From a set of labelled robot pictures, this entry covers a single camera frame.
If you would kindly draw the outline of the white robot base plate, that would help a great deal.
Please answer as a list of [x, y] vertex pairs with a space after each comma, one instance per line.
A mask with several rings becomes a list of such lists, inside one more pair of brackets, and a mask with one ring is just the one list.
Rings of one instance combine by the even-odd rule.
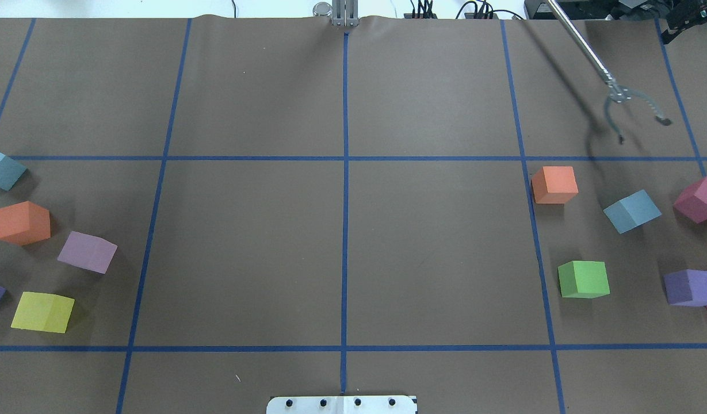
[[279, 396], [270, 399], [266, 413], [417, 413], [416, 397]]

